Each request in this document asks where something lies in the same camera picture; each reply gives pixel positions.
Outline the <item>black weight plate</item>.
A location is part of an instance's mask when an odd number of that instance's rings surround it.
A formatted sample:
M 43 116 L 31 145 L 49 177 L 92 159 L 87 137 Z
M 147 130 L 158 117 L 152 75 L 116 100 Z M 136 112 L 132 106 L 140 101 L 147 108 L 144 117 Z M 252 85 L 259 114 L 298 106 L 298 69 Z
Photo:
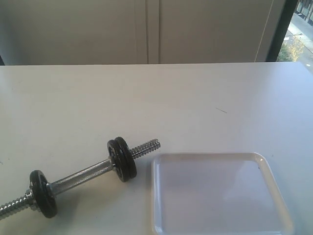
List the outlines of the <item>black weight plate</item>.
M 128 145 L 126 144 L 125 140 L 122 137 L 116 137 L 114 140 L 117 141 L 123 152 L 123 156 L 126 160 L 126 166 L 127 169 L 129 170 L 130 179 L 135 178 L 137 176 L 137 169 L 135 166 L 134 158 L 130 152 Z
M 33 193 L 35 204 L 46 218 L 53 218 L 57 212 L 57 205 L 54 196 L 48 191 L 48 181 L 40 170 L 30 173 L 30 189 Z
M 122 182 L 130 180 L 130 173 L 127 167 L 127 161 L 121 146 L 116 140 L 109 140 L 107 143 L 109 156 L 111 158 L 113 168 Z

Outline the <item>chrome threaded dumbbell bar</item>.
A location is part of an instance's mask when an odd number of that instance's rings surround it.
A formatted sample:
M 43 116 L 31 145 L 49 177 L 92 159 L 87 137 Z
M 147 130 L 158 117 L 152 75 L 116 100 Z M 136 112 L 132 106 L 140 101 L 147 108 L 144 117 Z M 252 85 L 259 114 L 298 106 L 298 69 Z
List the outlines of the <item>chrome threaded dumbbell bar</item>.
M 144 155 L 147 155 L 151 152 L 156 151 L 161 147 L 161 144 L 158 139 L 153 139 L 148 142 L 145 142 L 139 146 L 136 146 L 130 149 L 130 152 L 134 158 L 134 161 Z M 76 173 L 73 173 L 63 179 L 57 180 L 55 182 L 49 182 L 47 189 L 54 196 L 64 193 L 70 189 L 73 189 L 83 183 L 86 183 L 100 175 L 103 175 L 107 172 L 114 171 L 113 164 L 110 156 L 104 161 L 96 163 L 90 167 L 87 167 L 83 170 L 80 170 Z M 12 200 L 6 204 L 1 205 L 0 207 L 0 219 L 6 219 L 16 213 L 19 213 L 25 209 L 29 208 L 27 204 L 26 194 L 23 196 Z

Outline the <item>white plastic tray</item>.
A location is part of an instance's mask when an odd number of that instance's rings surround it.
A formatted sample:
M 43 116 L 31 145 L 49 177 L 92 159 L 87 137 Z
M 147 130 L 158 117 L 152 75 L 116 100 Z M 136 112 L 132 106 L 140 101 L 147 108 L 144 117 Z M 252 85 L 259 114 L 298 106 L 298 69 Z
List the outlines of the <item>white plastic tray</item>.
M 156 235 L 293 235 L 294 222 L 258 153 L 172 153 L 152 161 Z

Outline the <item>white cabinet doors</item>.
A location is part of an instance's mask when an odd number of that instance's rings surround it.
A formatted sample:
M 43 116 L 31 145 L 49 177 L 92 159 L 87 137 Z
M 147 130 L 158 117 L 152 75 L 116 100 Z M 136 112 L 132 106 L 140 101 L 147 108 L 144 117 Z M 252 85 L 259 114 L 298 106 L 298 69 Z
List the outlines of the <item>white cabinet doors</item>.
M 3 0 L 6 65 L 263 62 L 283 0 Z

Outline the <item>chrome spinlock collar nut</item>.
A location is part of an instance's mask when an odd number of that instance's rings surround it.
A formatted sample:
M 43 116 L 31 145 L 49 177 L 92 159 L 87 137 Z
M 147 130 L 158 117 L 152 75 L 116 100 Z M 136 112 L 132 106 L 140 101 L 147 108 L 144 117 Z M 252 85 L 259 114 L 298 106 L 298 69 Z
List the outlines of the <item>chrome spinlock collar nut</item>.
M 38 212 L 41 212 L 36 200 L 35 200 L 35 197 L 34 197 L 34 193 L 32 191 L 32 189 L 28 189 L 26 191 L 26 198 L 27 198 L 27 204 L 28 204 L 28 207 L 31 208 L 33 211 L 38 211 Z

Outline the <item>dark window frame post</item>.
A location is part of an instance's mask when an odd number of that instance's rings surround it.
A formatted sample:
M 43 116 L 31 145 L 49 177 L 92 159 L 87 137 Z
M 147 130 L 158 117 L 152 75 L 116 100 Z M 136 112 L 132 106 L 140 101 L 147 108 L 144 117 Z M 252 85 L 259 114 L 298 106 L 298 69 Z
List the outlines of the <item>dark window frame post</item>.
M 280 49 L 283 44 L 284 37 L 288 30 L 288 26 L 291 22 L 294 11 L 297 7 L 297 0 L 286 0 L 277 24 L 277 27 L 272 38 L 268 54 L 266 57 L 266 62 L 276 62 Z

